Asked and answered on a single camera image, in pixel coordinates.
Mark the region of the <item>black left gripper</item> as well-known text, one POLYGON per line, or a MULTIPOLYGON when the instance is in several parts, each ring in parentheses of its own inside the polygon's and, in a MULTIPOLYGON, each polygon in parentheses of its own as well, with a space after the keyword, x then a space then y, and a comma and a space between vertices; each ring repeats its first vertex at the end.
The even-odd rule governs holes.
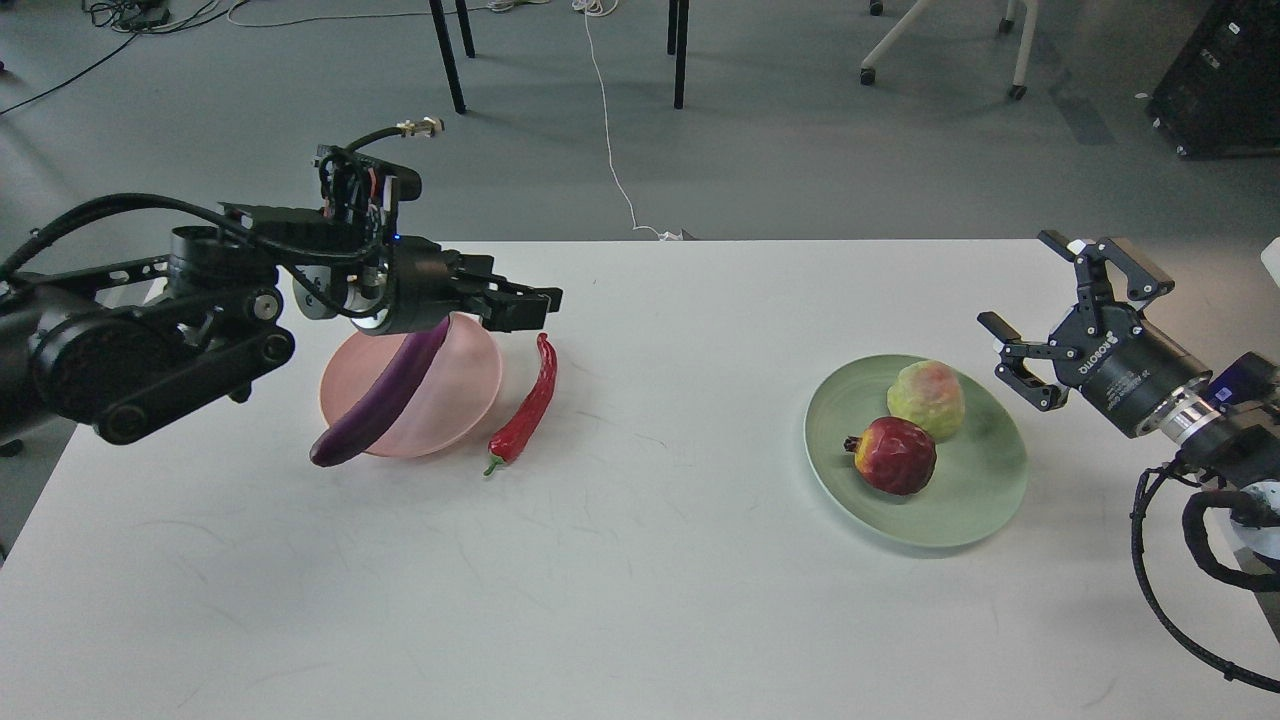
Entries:
POLYGON ((486 331, 512 333, 540 331, 548 314, 559 311, 563 290, 516 283, 493 269, 490 255, 402 238, 390 249, 381 309, 352 323, 365 334, 403 334, 430 331, 452 313, 466 313, 479 316, 486 331))

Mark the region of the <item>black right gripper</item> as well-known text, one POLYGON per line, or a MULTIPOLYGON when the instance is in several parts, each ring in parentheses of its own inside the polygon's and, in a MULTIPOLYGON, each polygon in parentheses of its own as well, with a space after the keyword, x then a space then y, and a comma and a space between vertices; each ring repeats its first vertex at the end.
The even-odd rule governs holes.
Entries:
POLYGON ((1142 313, 1171 293, 1175 281, 1123 237, 1070 240, 1046 229, 1037 238, 1073 264, 1076 304, 1059 325, 1059 343, 1027 341, 997 313, 979 313, 977 322, 995 337, 995 374, 1042 413, 1065 405, 1069 387, 1124 436, 1151 433, 1157 410, 1175 392, 1196 389, 1211 375, 1142 313), (1029 360, 1059 361, 1064 386, 1041 379, 1029 360))

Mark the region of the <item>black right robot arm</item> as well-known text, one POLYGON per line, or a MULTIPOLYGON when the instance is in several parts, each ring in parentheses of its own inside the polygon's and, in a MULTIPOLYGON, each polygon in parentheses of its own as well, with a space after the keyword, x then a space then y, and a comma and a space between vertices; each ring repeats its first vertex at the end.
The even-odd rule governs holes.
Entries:
POLYGON ((1193 657, 1229 682, 1276 692, 1277 680, 1207 650, 1165 612, 1146 566, 1144 524, 1169 480, 1189 486, 1181 534, 1197 568, 1254 594, 1277 592, 1277 364, 1244 354, 1220 374, 1153 325, 1146 309, 1174 279, 1120 237, 1038 240, 1069 263, 1075 301, 1041 342, 1001 315, 979 314, 993 336, 995 375, 1038 411, 1079 393, 1129 438, 1160 432, 1172 459, 1144 470, 1129 512, 1130 559, 1160 624, 1193 657))

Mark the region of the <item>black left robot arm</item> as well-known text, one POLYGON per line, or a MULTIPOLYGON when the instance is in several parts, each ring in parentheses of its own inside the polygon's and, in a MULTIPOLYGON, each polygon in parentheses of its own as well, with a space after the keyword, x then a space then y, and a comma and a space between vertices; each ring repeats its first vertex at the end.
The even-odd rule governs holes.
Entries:
POLYGON ((398 231, 416 200, 416 170, 365 149, 392 137, 433 137, 434 118, 375 129, 316 151, 319 208, 227 202, 220 211, 155 193, 111 193, 70 209, 3 263, 3 452, 63 418, 129 445, 223 397, 244 402, 257 378, 291 360, 280 324, 279 275, 312 319, 349 320, 406 346, 314 451, 342 462, 371 445, 404 401, 394 384, 420 382, 452 314, 486 331, 539 331, 561 309, 556 287, 515 283, 493 259, 398 231), (46 275, 26 264, 56 241, 128 211, 166 209, 195 219, 169 252, 46 275))

